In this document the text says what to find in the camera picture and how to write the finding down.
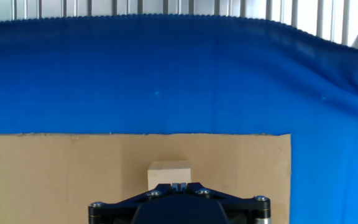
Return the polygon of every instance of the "silver screw head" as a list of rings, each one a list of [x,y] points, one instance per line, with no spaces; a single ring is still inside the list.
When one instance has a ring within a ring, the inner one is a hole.
[[[161,191],[159,190],[152,190],[146,193],[146,196],[160,196],[160,195],[161,195]]]
[[[255,196],[255,200],[260,201],[260,202],[264,202],[264,201],[267,201],[268,198],[263,196],[263,195],[258,195],[258,196]]]
[[[196,194],[198,194],[198,195],[206,195],[209,193],[211,193],[211,191],[209,189],[199,189],[196,191]]]
[[[89,206],[90,207],[93,207],[93,208],[100,208],[103,206],[103,202],[93,202],[92,204],[90,204]]]

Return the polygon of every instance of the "screw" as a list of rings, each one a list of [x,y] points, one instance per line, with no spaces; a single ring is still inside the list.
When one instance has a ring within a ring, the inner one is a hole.
[[[161,195],[161,191],[159,191],[159,190],[152,190],[152,191],[146,193],[146,196],[156,197],[156,196],[160,196],[160,195]]]
[[[196,191],[196,194],[198,194],[198,195],[206,195],[209,193],[211,193],[211,191],[209,189],[199,189]]]
[[[264,202],[264,201],[267,201],[268,198],[263,196],[263,195],[258,195],[258,196],[255,196],[255,200],[260,201],[260,202]]]
[[[103,206],[103,202],[93,202],[92,204],[90,204],[89,206],[90,207],[93,207],[93,208],[100,208]]]

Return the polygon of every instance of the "vertical metal bar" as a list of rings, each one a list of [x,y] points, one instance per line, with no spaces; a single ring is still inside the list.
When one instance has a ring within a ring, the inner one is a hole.
[[[246,0],[241,0],[241,2],[240,2],[240,17],[246,16],[246,7],[247,7]]]
[[[42,18],[42,0],[37,0],[37,19]]]
[[[67,0],[62,0],[62,17],[67,17]]]
[[[127,15],[129,14],[131,0],[127,0]]]
[[[178,14],[181,14],[181,0],[178,0],[178,10],[177,10]]]
[[[266,19],[272,20],[273,17],[273,1],[266,0]]]
[[[318,3],[317,3],[317,30],[316,30],[316,36],[318,36],[318,37],[323,36],[323,7],[324,7],[324,0],[318,0]]]
[[[189,0],[189,15],[194,15],[194,0]]]
[[[24,19],[27,19],[29,16],[29,3],[28,0],[24,0]]]
[[[336,0],[333,0],[333,5],[332,5],[333,8],[331,9],[331,36],[329,37],[330,41],[334,41],[335,39],[335,16],[336,16],[335,5],[336,5]]]
[[[112,3],[111,3],[111,5],[112,5],[111,14],[113,16],[116,16],[117,15],[117,0],[111,0],[111,1],[112,1]]]
[[[233,0],[227,0],[227,12],[226,12],[227,16],[231,16],[232,14],[232,5],[233,5]]]
[[[298,0],[292,0],[291,26],[298,27]]]
[[[162,14],[168,14],[168,0],[162,1]]]
[[[350,4],[351,0],[345,0],[343,5],[342,44],[344,45],[348,44]]]
[[[86,15],[87,16],[92,16],[92,0],[88,0],[86,2]]]
[[[74,16],[78,15],[78,0],[74,0]]]
[[[280,3],[280,22],[284,23],[284,8],[285,8],[285,0],[281,0]]]
[[[17,0],[12,0],[12,20],[17,19]]]
[[[219,15],[219,11],[220,11],[220,0],[215,0],[215,5],[214,5],[214,15],[218,16]]]
[[[137,13],[143,14],[143,0],[137,0]]]

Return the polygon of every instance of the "blue cloth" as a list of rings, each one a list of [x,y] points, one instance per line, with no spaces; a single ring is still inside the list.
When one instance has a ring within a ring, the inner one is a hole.
[[[358,50],[275,22],[0,23],[12,133],[291,133],[291,223],[358,223]]]

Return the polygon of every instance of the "small wooden cube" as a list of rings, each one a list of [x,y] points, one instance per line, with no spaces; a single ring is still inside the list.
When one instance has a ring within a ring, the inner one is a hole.
[[[158,184],[190,183],[191,166],[189,161],[155,161],[147,170],[149,190]]]

